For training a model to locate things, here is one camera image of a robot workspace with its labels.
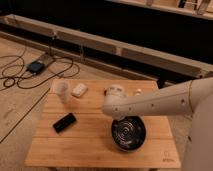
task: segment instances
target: black wall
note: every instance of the black wall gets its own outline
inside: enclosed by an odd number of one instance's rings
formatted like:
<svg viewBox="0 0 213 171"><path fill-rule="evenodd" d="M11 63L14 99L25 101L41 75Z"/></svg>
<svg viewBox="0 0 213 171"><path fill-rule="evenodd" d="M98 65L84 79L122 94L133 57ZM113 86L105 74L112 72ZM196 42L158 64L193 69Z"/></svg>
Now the black wall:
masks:
<svg viewBox="0 0 213 171"><path fill-rule="evenodd" d="M10 0L0 9L213 64L213 21L104 0Z"/></svg>

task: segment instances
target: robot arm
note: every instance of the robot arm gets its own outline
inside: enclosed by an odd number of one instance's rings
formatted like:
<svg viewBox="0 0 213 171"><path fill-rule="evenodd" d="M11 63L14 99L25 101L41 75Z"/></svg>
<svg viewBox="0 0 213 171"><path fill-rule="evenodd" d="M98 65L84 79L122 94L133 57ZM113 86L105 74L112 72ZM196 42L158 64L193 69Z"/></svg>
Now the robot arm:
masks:
<svg viewBox="0 0 213 171"><path fill-rule="evenodd" d="M115 119L112 136L123 150L139 148L146 136L142 120L133 116L193 114L182 171L213 170L213 78L133 97L126 97L121 86L112 85L102 110Z"/></svg>
<svg viewBox="0 0 213 171"><path fill-rule="evenodd" d="M213 94L213 78L189 81L133 97L126 97L121 86L112 85L107 89L102 110L117 120L125 116L191 115L210 94Z"/></svg>

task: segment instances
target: small white object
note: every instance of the small white object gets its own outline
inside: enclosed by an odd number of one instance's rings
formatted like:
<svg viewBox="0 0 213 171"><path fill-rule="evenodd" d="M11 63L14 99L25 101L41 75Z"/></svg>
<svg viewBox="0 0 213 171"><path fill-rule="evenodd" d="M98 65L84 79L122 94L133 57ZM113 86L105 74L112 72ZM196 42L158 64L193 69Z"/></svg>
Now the small white object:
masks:
<svg viewBox="0 0 213 171"><path fill-rule="evenodd" d="M53 92L58 95L62 103L70 100L70 84L67 81L59 81L53 85Z"/></svg>
<svg viewBox="0 0 213 171"><path fill-rule="evenodd" d="M88 90L88 87L85 84L78 84L73 90L72 95L75 97L81 97L86 91Z"/></svg>

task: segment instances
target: table leg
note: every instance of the table leg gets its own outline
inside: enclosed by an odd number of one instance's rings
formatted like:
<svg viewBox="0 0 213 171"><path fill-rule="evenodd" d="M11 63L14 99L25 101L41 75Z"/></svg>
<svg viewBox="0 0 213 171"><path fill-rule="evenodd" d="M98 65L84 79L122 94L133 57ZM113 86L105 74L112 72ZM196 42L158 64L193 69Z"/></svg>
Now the table leg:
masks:
<svg viewBox="0 0 213 171"><path fill-rule="evenodd" d="M50 171L58 171L58 170L56 169L56 167L48 167L48 169L49 169Z"/></svg>
<svg viewBox="0 0 213 171"><path fill-rule="evenodd" d="M158 171L158 169L149 169L149 171Z"/></svg>

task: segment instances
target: table top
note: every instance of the table top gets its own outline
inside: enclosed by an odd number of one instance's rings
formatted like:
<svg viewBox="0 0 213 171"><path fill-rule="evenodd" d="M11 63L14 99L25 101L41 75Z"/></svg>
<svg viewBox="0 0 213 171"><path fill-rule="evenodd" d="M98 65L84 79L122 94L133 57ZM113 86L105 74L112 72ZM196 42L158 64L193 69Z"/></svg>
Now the table top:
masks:
<svg viewBox="0 0 213 171"><path fill-rule="evenodd" d="M180 168L180 161L169 122L165 116L142 117L147 137L142 147L124 152L111 136L112 118L101 112L104 90L111 84L122 85L128 96L140 88L143 93L157 90L154 81L68 80L71 88L78 83L88 86L81 98L71 96L63 104L52 88L33 136L27 166L78 168ZM52 125L68 113L77 122L57 134Z"/></svg>

